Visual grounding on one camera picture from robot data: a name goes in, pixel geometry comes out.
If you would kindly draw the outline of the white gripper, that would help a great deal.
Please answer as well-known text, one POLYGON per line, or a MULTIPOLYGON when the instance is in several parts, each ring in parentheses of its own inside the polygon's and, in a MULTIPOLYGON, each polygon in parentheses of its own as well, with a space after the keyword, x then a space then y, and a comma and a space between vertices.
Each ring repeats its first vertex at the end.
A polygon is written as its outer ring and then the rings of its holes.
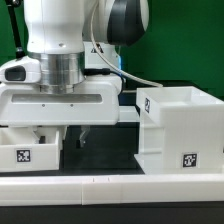
MULTIPOLYGON (((68 94, 40 91, 40 63, 27 56, 0 66, 0 125, 69 126, 113 125, 118 122, 121 79, 116 75, 89 76, 68 94)), ((82 126, 78 147, 83 148, 90 132, 82 126)), ((33 128, 36 144, 46 137, 33 128)))

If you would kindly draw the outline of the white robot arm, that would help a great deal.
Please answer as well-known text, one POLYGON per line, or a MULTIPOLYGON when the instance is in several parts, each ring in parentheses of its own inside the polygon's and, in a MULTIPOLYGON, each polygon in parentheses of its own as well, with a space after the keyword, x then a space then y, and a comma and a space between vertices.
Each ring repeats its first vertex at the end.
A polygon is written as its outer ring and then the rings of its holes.
POLYGON ((24 16, 27 54, 0 66, 0 147, 56 143, 69 125, 117 123, 121 85, 85 76, 84 44, 137 42, 147 0, 24 0, 24 16))

